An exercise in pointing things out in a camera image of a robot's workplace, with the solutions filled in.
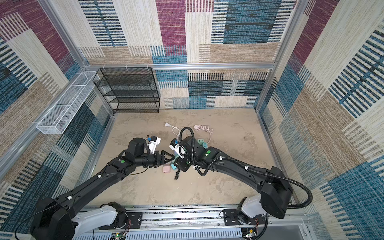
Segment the pink charger adapter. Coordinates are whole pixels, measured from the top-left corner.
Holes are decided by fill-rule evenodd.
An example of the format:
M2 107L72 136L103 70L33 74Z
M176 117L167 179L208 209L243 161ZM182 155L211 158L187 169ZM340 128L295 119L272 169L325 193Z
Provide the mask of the pink charger adapter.
M171 171L170 165L163 165L163 173L169 173Z

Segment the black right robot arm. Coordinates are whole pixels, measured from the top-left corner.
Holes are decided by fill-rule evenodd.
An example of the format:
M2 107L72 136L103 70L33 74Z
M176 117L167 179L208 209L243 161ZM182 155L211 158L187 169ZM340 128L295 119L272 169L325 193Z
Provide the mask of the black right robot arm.
M245 197L239 203L237 215L243 222L262 214L283 219L288 209L295 208L291 204L293 188L277 167L268 170L249 165L217 148L204 148L191 136L181 142L173 139L170 148L179 155L176 165L181 171L194 168L202 177L209 171L222 173L245 183L258 192L258 195Z

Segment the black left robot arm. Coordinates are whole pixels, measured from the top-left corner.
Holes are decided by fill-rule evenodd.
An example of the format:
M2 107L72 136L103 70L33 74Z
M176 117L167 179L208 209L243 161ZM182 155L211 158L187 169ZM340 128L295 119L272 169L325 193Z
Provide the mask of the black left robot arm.
M132 139L126 150L81 185L54 199L40 200L36 205L30 234L36 240L71 240L102 226L123 227L127 221L126 210L115 202L84 215L80 215L80 211L137 167L157 168L174 158L173 154L166 151L152 153L145 139Z

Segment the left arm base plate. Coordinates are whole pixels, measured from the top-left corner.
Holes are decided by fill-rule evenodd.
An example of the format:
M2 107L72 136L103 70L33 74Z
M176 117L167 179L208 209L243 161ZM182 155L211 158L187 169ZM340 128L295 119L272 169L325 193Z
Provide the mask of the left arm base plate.
M112 224L101 226L99 230L127 230L139 229L142 222L142 212L118 213L117 218Z

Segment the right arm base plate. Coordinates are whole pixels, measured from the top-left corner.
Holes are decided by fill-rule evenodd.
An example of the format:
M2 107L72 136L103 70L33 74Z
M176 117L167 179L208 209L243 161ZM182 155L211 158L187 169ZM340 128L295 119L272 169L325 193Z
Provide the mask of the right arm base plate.
M256 215L250 218L244 214L240 214L236 209L224 209L221 211L220 217L224 219L225 226L264 225L266 222L266 214Z

